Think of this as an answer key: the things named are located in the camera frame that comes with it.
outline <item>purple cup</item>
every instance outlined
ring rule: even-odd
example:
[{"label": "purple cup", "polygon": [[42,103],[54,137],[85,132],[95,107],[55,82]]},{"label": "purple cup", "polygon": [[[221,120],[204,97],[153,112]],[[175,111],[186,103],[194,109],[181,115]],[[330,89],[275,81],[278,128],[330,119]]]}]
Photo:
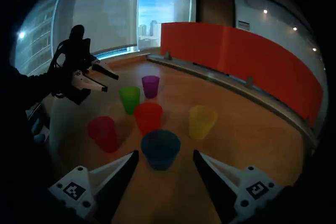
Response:
[{"label": "purple cup", "polygon": [[160,78],[149,75],[142,78],[142,86],[144,87],[144,95],[148,99],[155,98],[158,94]]}]

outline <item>yellow cup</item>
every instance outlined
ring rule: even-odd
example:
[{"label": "yellow cup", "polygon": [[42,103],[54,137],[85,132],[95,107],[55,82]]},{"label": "yellow cup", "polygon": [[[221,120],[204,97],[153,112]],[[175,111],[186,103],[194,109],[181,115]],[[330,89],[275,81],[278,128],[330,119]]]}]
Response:
[{"label": "yellow cup", "polygon": [[217,121],[218,114],[208,107],[197,105],[189,111],[189,136],[195,140],[204,139]]}]

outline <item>wooden table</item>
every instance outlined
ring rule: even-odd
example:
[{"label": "wooden table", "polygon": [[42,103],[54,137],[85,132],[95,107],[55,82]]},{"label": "wooden table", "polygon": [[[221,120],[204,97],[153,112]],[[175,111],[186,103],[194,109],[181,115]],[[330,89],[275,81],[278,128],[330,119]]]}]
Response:
[{"label": "wooden table", "polygon": [[[80,105],[57,100],[52,109],[52,134],[64,172],[77,165],[89,170],[139,150],[139,163],[112,223],[220,223],[192,160],[194,149],[231,166],[255,165],[281,186],[293,184],[302,169],[303,141],[284,120],[252,101],[211,82],[146,61],[113,68],[118,81],[95,78],[108,85],[107,93],[92,91]],[[151,101],[163,110],[162,128],[175,133],[181,151],[167,171],[154,171],[141,152],[141,134],[134,116],[126,115],[119,99],[123,86],[141,87],[141,77],[160,76],[159,94]],[[141,101],[146,99],[141,88]],[[194,105],[215,109],[218,121],[203,142],[188,137],[189,109]],[[115,120],[121,147],[102,152],[87,135],[87,124],[97,116]]]}]

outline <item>sky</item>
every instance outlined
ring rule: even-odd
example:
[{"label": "sky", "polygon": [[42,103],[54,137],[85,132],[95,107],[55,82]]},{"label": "sky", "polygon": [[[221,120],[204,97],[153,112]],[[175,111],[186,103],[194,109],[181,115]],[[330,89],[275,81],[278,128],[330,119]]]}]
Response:
[{"label": "sky", "polygon": [[138,25],[145,24],[148,31],[152,20],[156,20],[158,23],[173,22],[175,1],[139,0]]}]

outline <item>blue cup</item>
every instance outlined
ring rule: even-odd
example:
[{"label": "blue cup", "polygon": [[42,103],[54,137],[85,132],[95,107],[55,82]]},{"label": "blue cup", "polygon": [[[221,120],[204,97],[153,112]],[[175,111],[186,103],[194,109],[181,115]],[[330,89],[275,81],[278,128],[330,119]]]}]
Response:
[{"label": "blue cup", "polygon": [[141,150],[149,165],[159,171],[167,170],[174,162],[181,148],[178,137],[168,130],[154,130],[141,141]]}]

